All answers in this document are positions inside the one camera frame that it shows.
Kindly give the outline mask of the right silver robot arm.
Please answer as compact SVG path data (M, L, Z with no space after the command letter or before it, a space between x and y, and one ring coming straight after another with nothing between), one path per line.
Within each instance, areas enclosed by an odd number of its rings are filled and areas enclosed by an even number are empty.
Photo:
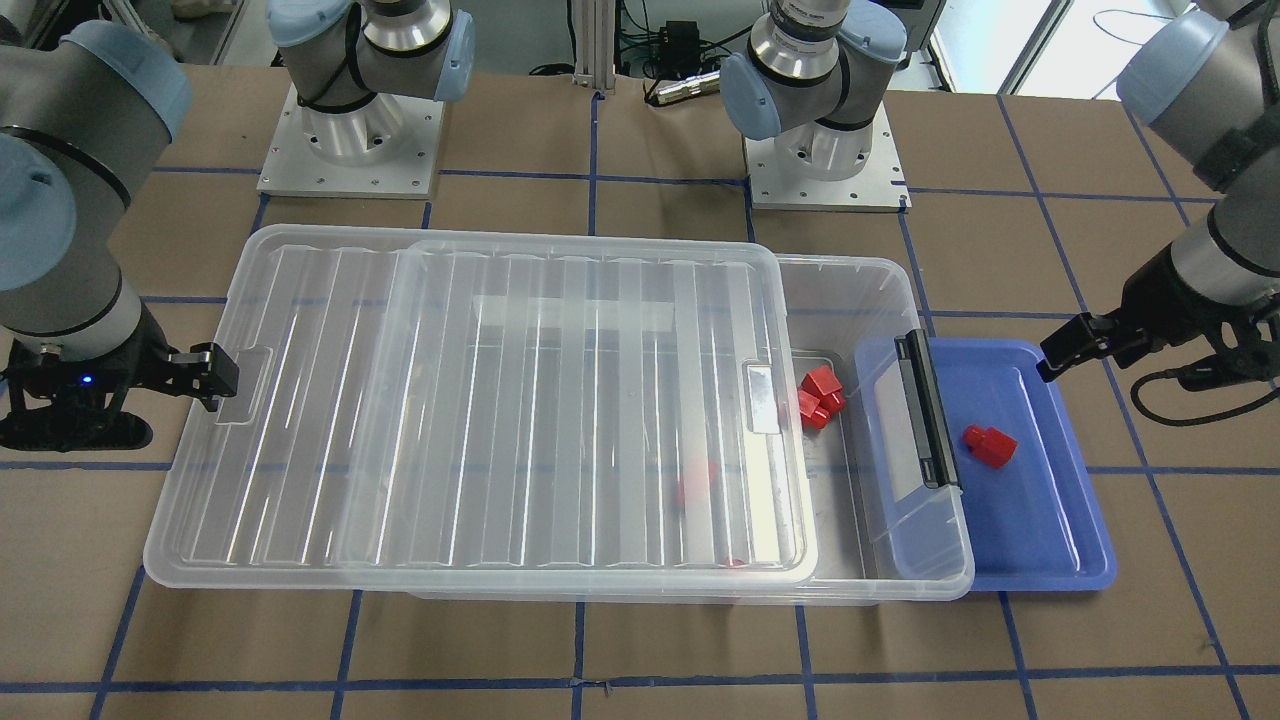
M477 55L452 1L270 1L270 40L323 156L399 143L393 96L457 102ZM188 70L143 29L87 19L50 49L3 15L3 447L129 451L154 432L134 389L216 411L241 370L220 345L172 345L110 238L183 131Z

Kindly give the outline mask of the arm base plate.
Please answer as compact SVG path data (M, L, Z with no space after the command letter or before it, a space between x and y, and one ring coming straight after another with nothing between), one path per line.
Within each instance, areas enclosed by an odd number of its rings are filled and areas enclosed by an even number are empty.
M904 213L913 200L884 105L869 126L742 140L751 202L781 211Z
M302 108L288 90L257 190L271 197L429 200L447 105L379 94L355 111Z

